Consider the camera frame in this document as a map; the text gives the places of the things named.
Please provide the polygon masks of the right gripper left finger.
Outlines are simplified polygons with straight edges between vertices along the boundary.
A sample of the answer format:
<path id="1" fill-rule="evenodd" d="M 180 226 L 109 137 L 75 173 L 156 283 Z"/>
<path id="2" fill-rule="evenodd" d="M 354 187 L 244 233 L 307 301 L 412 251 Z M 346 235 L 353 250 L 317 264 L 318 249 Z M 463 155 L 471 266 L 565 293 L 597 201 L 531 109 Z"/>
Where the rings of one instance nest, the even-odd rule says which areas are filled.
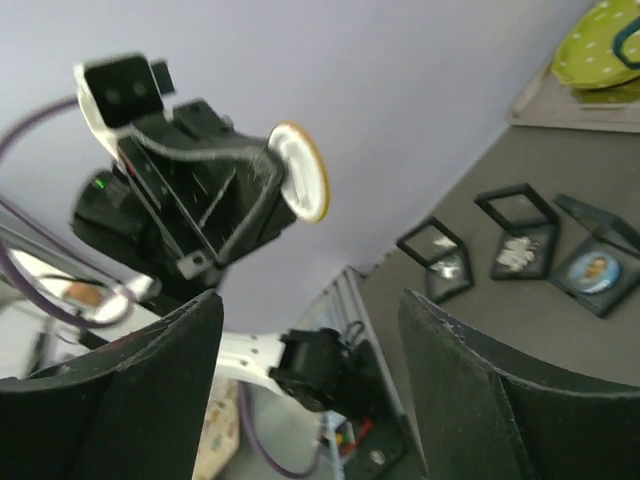
<path id="1" fill-rule="evenodd" d="M 2 478 L 191 478 L 223 318 L 207 291 L 84 356 L 3 379 Z"/>

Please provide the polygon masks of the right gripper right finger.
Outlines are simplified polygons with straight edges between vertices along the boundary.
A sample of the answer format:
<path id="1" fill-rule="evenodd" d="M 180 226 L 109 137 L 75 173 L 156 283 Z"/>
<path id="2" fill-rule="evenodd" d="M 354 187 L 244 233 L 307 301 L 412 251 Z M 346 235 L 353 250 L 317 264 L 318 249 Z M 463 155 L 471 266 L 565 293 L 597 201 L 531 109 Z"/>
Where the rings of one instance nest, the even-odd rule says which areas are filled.
<path id="1" fill-rule="evenodd" d="M 411 289 L 398 327 L 429 478 L 638 478 L 638 388 L 531 357 Z"/>

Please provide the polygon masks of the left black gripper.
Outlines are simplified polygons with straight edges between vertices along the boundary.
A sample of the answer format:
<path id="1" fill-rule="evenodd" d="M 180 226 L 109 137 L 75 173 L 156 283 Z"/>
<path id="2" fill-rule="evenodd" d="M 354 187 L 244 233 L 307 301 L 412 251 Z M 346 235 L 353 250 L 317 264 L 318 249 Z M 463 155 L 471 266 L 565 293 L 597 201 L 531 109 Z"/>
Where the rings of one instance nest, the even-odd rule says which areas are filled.
<path id="1" fill-rule="evenodd" d="M 281 194 L 283 160 L 203 100 L 136 121 L 117 152 L 78 197 L 72 231 L 172 299 L 218 287 L 296 220 Z"/>

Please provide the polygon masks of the round gold orange brooch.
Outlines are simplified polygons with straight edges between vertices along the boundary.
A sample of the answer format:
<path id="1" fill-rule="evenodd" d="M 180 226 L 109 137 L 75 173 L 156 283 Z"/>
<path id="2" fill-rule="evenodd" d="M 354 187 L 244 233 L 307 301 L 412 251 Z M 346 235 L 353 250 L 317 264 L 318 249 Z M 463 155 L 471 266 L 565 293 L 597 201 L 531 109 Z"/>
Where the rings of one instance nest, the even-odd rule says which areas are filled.
<path id="1" fill-rule="evenodd" d="M 289 209 L 306 223 L 322 221 L 331 190 L 326 165 L 311 136 L 300 125 L 281 122 L 271 131 L 268 147 L 285 165 L 281 195 Z"/>

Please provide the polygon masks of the sparkly snowflake brooch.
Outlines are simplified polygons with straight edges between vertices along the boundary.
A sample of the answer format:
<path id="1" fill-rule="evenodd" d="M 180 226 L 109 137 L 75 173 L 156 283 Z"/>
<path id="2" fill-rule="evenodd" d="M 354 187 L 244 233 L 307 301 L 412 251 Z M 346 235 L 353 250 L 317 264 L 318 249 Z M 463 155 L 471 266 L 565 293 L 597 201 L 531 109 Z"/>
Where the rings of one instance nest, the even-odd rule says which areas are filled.
<path id="1" fill-rule="evenodd" d="M 524 270 L 536 259 L 539 243 L 529 237 L 515 237 L 506 240 L 496 262 L 513 272 Z"/>

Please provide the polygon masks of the round clear blue brooch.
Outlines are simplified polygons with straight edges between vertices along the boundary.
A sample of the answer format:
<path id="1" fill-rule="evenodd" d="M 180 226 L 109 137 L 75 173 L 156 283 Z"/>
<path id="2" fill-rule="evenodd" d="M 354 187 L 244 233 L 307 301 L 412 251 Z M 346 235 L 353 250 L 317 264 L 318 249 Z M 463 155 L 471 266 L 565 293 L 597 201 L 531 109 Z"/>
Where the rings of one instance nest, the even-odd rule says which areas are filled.
<path id="1" fill-rule="evenodd" d="M 581 255 L 567 271 L 569 286 L 583 295 L 602 293 L 618 283 L 620 262 L 605 252 L 594 251 Z"/>

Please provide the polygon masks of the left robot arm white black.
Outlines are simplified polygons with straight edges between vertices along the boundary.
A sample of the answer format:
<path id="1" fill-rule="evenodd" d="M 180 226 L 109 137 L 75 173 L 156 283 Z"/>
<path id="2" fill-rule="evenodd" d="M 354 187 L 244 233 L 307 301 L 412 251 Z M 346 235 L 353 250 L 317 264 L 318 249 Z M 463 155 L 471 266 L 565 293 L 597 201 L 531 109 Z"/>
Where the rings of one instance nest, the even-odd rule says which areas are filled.
<path id="1" fill-rule="evenodd" d="M 1 164 L 4 156 L 28 130 L 38 123 L 78 108 L 75 97 L 35 110 L 14 123 L 1 136 Z M 49 238 L 59 250 L 70 249 L 37 221 L 21 211 L 1 194 L 1 205 L 39 235 Z M 48 314 L 60 316 L 64 322 L 85 328 L 106 328 L 83 317 L 74 317 L 50 303 L 18 270 L 1 241 L 1 265 L 18 289 Z M 249 335 L 224 332 L 217 358 L 216 376 L 264 387 L 273 393 L 289 396 L 312 412 L 333 411 L 353 420 L 382 423 L 383 411 L 391 412 L 380 367 L 371 344 L 349 350 L 335 330 L 290 330 L 277 335 Z"/>

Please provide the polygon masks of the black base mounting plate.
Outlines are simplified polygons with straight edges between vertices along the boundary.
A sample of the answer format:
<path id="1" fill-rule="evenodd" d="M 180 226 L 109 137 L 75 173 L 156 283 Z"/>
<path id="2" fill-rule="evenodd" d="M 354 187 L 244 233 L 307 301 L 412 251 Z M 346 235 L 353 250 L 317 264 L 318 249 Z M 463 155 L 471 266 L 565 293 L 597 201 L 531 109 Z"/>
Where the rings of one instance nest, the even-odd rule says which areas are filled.
<path id="1" fill-rule="evenodd" d="M 369 341 L 360 341 L 346 356 L 331 409 L 351 431 L 338 447 L 346 479 L 427 477 L 408 418 L 392 397 Z"/>

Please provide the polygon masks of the silver metal tray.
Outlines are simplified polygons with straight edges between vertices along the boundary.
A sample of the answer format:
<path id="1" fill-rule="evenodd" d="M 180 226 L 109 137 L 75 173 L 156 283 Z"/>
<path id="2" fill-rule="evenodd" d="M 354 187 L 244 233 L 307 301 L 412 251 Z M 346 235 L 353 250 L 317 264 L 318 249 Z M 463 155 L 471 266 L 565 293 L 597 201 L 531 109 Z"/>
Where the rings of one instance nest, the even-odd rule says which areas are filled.
<path id="1" fill-rule="evenodd" d="M 639 81 L 612 88 L 577 90 L 545 67 L 524 87 L 507 113 L 516 126 L 637 133 Z"/>

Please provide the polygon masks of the green polka dot plate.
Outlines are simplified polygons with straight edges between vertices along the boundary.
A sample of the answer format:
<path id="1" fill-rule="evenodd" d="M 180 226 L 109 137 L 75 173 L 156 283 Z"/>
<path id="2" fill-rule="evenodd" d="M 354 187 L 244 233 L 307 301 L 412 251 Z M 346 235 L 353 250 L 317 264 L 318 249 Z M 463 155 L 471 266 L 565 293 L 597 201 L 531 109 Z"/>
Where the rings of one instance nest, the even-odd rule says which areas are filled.
<path id="1" fill-rule="evenodd" d="M 597 1 L 573 26 L 557 48 L 550 70 L 561 84 L 601 89 L 639 76 L 613 53 L 614 37 L 639 15 L 632 0 Z"/>

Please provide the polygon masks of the white cup dark base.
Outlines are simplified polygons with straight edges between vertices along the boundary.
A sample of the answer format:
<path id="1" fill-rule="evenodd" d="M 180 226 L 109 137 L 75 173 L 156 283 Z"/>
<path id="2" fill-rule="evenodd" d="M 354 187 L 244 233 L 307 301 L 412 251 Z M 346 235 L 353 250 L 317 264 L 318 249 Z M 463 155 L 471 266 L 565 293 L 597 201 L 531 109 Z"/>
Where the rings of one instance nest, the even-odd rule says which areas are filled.
<path id="1" fill-rule="evenodd" d="M 631 60 L 624 52 L 625 43 L 632 37 L 633 34 L 638 33 L 640 29 L 640 18 L 636 17 L 623 29 L 621 29 L 614 37 L 612 44 L 613 54 L 630 70 L 639 70 L 640 63 L 638 61 Z"/>

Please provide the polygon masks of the black square frame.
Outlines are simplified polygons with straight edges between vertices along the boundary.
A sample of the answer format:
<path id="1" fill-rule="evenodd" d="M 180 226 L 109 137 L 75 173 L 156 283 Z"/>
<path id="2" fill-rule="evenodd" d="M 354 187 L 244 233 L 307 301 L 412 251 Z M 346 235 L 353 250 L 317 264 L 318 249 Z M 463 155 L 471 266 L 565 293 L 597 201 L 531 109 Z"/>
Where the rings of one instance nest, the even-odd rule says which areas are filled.
<path id="1" fill-rule="evenodd" d="M 546 279 L 560 233 L 559 216 L 549 203 L 527 183 L 480 193 L 474 203 L 502 229 L 489 277 L 495 281 Z M 519 272 L 499 265 L 496 258 L 504 242 L 524 236 L 539 243 L 535 261 Z"/>
<path id="2" fill-rule="evenodd" d="M 396 246 L 425 270 L 426 297 L 435 304 L 475 285 L 466 244 L 433 216 L 402 234 Z"/>
<path id="3" fill-rule="evenodd" d="M 639 232 L 623 218 L 565 194 L 554 203 L 588 237 L 551 274 L 550 282 L 598 318 L 639 286 Z"/>

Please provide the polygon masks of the black square frame left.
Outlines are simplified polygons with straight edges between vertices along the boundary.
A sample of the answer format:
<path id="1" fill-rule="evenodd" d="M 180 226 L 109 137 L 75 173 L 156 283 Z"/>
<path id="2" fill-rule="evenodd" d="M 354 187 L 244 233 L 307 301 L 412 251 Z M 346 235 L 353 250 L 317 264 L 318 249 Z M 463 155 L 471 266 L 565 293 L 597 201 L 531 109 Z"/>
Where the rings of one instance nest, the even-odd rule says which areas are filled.
<path id="1" fill-rule="evenodd" d="M 502 229 L 489 277 L 495 281 L 546 279 L 560 233 L 559 216 L 549 203 L 527 183 L 480 193 L 474 203 Z M 504 242 L 524 236 L 539 243 L 535 261 L 519 272 L 499 265 L 496 258 Z"/>

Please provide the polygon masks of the black square frame right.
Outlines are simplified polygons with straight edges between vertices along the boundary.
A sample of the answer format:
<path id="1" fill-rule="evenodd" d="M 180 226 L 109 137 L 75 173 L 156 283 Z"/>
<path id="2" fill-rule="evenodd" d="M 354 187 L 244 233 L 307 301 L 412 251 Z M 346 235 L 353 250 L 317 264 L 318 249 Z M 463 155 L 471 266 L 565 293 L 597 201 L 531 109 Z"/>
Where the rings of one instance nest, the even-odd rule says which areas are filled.
<path id="1" fill-rule="evenodd" d="M 639 286 L 639 232 L 623 218 L 565 194 L 554 203 L 588 237 L 551 274 L 550 282 L 598 318 Z"/>

